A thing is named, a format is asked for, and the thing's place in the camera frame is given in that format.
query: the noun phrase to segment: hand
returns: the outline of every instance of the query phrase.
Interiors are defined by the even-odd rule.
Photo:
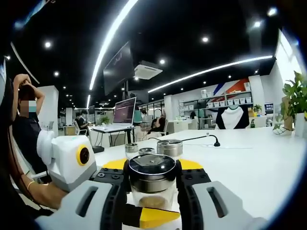
[[[29,78],[29,75],[27,74],[18,74],[14,78],[14,85],[17,87],[19,87],[21,84],[24,84],[26,82],[31,84],[31,80]]]
[[[42,185],[42,192],[48,204],[48,207],[59,209],[61,201],[68,193],[59,189],[54,182]]]

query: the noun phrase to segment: ceiling light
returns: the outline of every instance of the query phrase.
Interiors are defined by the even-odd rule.
[[[209,38],[203,37],[203,38],[202,38],[202,41],[203,41],[203,42],[208,42],[208,41],[209,41]]]
[[[258,27],[260,27],[261,26],[261,22],[260,21],[256,21],[255,23],[254,23],[254,27],[256,27],[256,28],[258,28]]]
[[[126,5],[124,6],[124,8],[121,10],[121,12],[119,13],[119,15],[117,16],[117,18],[115,19],[115,21],[113,22],[113,24],[111,25],[111,28],[109,29],[109,31],[107,32],[106,38],[103,41],[103,45],[101,46],[97,61],[96,61],[96,65],[93,71],[93,75],[92,75],[92,79],[91,79],[91,84],[90,84],[90,90],[93,89],[94,86],[94,82],[95,79],[97,77],[97,73],[102,61],[102,58],[104,57],[106,50],[108,49],[108,47],[110,46],[113,37],[116,33],[116,30],[119,28],[120,24],[123,22],[123,20],[125,19],[125,17],[128,15],[129,11],[132,9],[132,7],[137,3],[138,0],[129,0]]]
[[[183,81],[183,80],[186,80],[186,79],[189,79],[189,78],[192,78],[192,77],[195,77],[195,76],[204,74],[204,73],[208,73],[208,72],[211,72],[211,71],[214,71],[214,70],[217,70],[217,69],[223,69],[223,68],[226,68],[226,67],[229,67],[229,66],[234,66],[234,65],[238,65],[238,64],[242,64],[242,63],[251,62],[251,61],[258,61],[258,60],[270,59],[270,58],[272,58],[272,57],[273,57],[272,55],[269,55],[269,56],[262,56],[262,57],[249,58],[249,59],[245,59],[245,60],[242,60],[242,61],[236,61],[236,62],[228,63],[228,64],[225,64],[225,65],[217,66],[217,67],[214,67],[214,68],[211,68],[211,69],[206,69],[206,70],[203,70],[203,71],[201,71],[201,72],[193,73],[193,74],[188,75],[188,76],[186,76],[186,77],[183,77],[183,78],[180,78],[180,79],[171,81],[171,82],[169,82],[169,83],[167,83],[167,84],[158,86],[158,87],[156,87],[156,88],[154,88],[154,89],[152,89],[152,90],[149,90],[148,93],[154,92],[154,91],[159,90],[159,89],[162,89],[162,88],[164,88],[164,87],[166,87],[166,86],[169,86],[169,85],[178,83],[178,82],[180,82],[180,81]]]
[[[277,9],[275,7],[271,7],[268,11],[268,16],[274,16],[277,13]]]
[[[45,42],[45,48],[50,48],[51,47],[51,42]]]
[[[91,96],[88,95],[88,96],[87,96],[86,109],[88,109],[88,105],[90,104],[90,99],[91,99]]]

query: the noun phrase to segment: black lid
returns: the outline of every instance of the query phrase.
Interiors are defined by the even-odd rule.
[[[129,166],[135,172],[145,175],[165,174],[172,170],[176,162],[169,156],[144,154],[129,161]]]

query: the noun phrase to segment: air conditioner unit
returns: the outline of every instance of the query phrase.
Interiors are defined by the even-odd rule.
[[[138,77],[140,79],[149,80],[153,78],[154,76],[157,76],[159,73],[161,73],[163,70],[157,69],[155,67],[150,67],[146,65],[138,65],[134,69],[134,75],[135,77]]]

